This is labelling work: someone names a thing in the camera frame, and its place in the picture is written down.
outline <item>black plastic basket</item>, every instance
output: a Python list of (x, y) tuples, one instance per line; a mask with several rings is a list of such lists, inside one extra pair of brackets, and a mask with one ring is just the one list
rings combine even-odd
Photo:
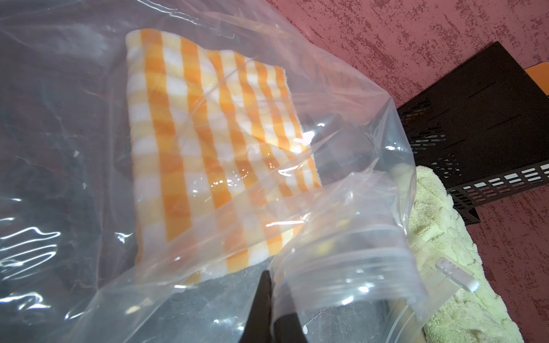
[(417, 165), (432, 168), (466, 224), (475, 206), (549, 181), (549, 99), (499, 44), (399, 108)]

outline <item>orange checkered towel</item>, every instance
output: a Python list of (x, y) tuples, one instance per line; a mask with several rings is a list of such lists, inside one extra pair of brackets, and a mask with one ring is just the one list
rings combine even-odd
[[(188, 230), (198, 240), (214, 237), (219, 228), (193, 224), (309, 149), (310, 139), (281, 67), (152, 29), (129, 33), (126, 44), (139, 261), (166, 251)], [(320, 186), (308, 158), (263, 201)], [(240, 224), (224, 242), (227, 251), (232, 241), (264, 229), (238, 211), (234, 216), (229, 220)], [(193, 282), (264, 261), (297, 229), (283, 226), (274, 238), (196, 271)]]

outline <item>orange object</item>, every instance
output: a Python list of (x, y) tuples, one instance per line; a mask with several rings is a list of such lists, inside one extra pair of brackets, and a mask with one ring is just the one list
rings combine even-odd
[(540, 86), (545, 95), (549, 95), (549, 61), (526, 68), (526, 73)]

